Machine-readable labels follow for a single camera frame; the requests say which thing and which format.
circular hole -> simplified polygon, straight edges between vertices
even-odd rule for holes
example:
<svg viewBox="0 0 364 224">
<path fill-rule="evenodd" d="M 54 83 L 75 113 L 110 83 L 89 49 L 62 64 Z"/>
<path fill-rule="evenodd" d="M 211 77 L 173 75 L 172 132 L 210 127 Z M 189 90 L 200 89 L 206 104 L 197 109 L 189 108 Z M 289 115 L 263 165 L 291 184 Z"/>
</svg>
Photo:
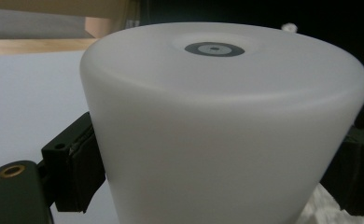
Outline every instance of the circular hole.
<svg viewBox="0 0 364 224">
<path fill-rule="evenodd" d="M 56 148 L 56 149 L 62 149 L 62 148 L 65 148 L 65 144 L 63 144 L 63 143 L 57 144 L 57 145 L 55 146 L 55 148 Z"/>
<path fill-rule="evenodd" d="M 13 175 L 16 174 L 21 168 L 19 166 L 14 166 L 5 170 L 5 175 Z"/>
<path fill-rule="evenodd" d="M 10 178 L 15 175 L 21 174 L 25 169 L 23 165 L 13 165 L 1 171 L 0 176 L 3 178 Z"/>
<path fill-rule="evenodd" d="M 240 47 L 218 42 L 194 43 L 187 45 L 185 50 L 193 54 L 212 57 L 233 57 L 245 52 Z"/>
</svg>

dark equipment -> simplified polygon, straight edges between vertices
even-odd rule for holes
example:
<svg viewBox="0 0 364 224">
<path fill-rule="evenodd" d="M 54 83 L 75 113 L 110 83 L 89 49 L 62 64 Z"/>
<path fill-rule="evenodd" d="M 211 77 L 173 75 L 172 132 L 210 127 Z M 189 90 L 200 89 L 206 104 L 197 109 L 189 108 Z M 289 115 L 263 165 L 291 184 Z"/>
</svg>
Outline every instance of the dark equipment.
<svg viewBox="0 0 364 224">
<path fill-rule="evenodd" d="M 364 1 L 332 7 L 284 1 L 141 1 L 141 23 L 220 21 L 279 29 L 293 22 L 298 33 L 347 50 L 364 64 Z M 86 113 L 42 149 L 43 160 L 0 167 L 0 224 L 53 223 L 49 207 L 85 212 L 105 181 L 90 114 Z M 352 216 L 364 216 L 364 106 L 321 184 Z"/>
</svg>

black mounting arm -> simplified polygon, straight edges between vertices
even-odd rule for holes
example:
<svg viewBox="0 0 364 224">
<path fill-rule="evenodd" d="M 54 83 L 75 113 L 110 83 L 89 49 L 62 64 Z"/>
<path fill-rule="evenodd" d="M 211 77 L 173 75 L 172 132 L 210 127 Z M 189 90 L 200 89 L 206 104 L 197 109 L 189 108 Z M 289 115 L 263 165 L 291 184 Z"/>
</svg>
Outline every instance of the black mounting arm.
<svg viewBox="0 0 364 224">
<path fill-rule="evenodd" d="M 86 113 L 42 148 L 43 160 L 0 167 L 0 224 L 53 223 L 49 207 L 86 212 L 105 181 L 97 140 Z"/>
</svg>

white cylindrical object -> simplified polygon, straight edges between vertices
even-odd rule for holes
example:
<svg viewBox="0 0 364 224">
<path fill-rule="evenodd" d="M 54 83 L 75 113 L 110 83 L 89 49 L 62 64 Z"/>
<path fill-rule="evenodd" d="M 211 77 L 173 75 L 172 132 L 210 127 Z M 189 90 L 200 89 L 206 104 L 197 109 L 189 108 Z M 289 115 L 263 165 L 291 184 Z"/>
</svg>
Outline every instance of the white cylindrical object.
<svg viewBox="0 0 364 224">
<path fill-rule="evenodd" d="M 133 28 L 81 78 L 120 224 L 289 224 L 364 102 L 364 68 L 304 35 Z"/>
</svg>

black bracket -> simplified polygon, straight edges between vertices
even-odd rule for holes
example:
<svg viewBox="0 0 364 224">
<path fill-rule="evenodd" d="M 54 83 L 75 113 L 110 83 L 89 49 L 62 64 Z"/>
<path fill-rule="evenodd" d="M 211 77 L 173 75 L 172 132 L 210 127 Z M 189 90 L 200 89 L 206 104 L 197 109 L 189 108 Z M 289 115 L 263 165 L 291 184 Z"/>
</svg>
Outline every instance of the black bracket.
<svg viewBox="0 0 364 224">
<path fill-rule="evenodd" d="M 86 113 L 42 148 L 43 160 L 0 167 L 0 224 L 52 223 L 49 207 L 86 212 L 105 181 L 97 140 Z"/>
</svg>

